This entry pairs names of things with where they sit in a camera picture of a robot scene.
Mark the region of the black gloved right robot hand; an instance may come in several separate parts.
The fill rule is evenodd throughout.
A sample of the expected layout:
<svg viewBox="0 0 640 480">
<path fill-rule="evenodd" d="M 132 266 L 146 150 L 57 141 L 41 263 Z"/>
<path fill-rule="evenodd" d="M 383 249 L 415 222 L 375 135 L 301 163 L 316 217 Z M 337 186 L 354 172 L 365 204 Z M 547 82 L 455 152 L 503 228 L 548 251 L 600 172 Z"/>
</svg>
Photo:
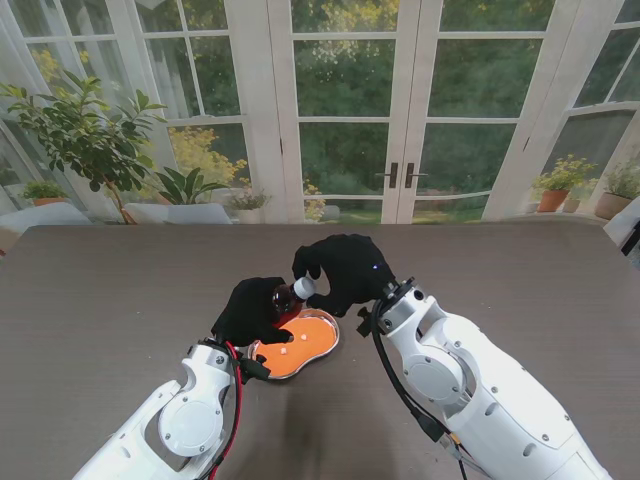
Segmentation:
<svg viewBox="0 0 640 480">
<path fill-rule="evenodd" d="M 384 255 L 368 236 L 336 234 L 309 246 L 301 246 L 292 265 L 295 279 L 309 275 L 317 280 L 324 273 L 329 293 L 314 294 L 307 304 L 333 316 L 344 317 L 354 304 L 385 297 L 396 284 Z"/>
</svg>

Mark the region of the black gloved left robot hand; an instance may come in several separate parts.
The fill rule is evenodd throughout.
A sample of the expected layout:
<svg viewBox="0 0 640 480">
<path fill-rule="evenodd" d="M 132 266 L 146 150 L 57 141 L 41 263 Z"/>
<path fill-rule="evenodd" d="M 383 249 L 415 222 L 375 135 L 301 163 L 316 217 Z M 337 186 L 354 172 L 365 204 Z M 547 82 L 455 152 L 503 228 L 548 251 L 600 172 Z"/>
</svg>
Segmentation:
<svg viewBox="0 0 640 480">
<path fill-rule="evenodd" d="M 246 347 L 254 341 L 290 342 L 292 334 L 276 327 L 279 316 L 273 304 L 274 291 L 284 284 L 281 277 L 254 277 L 239 282 L 211 329 L 213 337 L 234 347 Z"/>
</svg>

